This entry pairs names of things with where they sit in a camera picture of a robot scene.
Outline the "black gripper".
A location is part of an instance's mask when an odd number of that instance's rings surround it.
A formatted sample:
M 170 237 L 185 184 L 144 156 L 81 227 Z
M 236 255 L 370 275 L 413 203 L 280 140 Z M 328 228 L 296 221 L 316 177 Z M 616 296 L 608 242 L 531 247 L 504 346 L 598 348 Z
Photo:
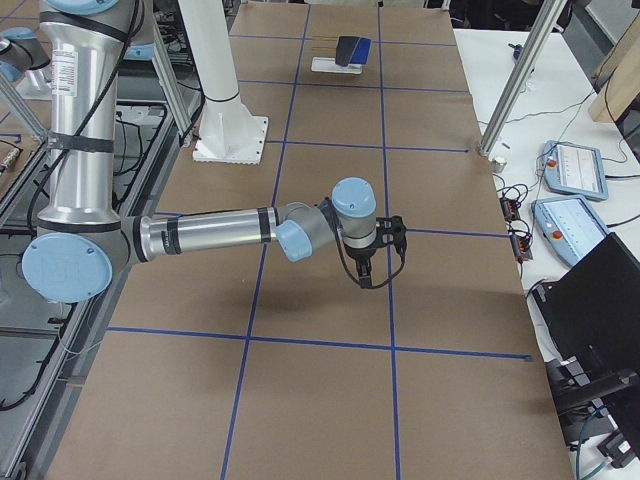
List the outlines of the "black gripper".
M 380 248 L 381 246 L 378 242 L 362 248 L 351 247 L 349 245 L 345 246 L 347 255 L 355 261 L 357 282 L 363 289 L 371 289 L 373 287 L 371 258 Z

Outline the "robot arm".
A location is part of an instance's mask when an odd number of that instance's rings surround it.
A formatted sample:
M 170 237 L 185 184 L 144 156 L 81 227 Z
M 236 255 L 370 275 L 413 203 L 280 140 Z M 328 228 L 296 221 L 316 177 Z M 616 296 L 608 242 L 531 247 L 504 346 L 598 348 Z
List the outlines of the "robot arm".
M 182 215 L 121 217 L 112 204 L 117 74 L 132 46 L 149 39 L 146 1 L 44 1 L 40 25 L 52 43 L 49 202 L 22 270 L 51 301 L 76 303 L 103 292 L 125 267 L 161 255 L 278 242 L 299 261 L 329 243 L 353 259 L 349 277 L 369 289 L 371 257 L 382 247 L 383 222 L 371 185 L 341 180 L 316 206 Z
M 1 73 L 15 83 L 27 77 L 38 88 L 51 82 L 50 56 L 27 27 L 1 32 Z

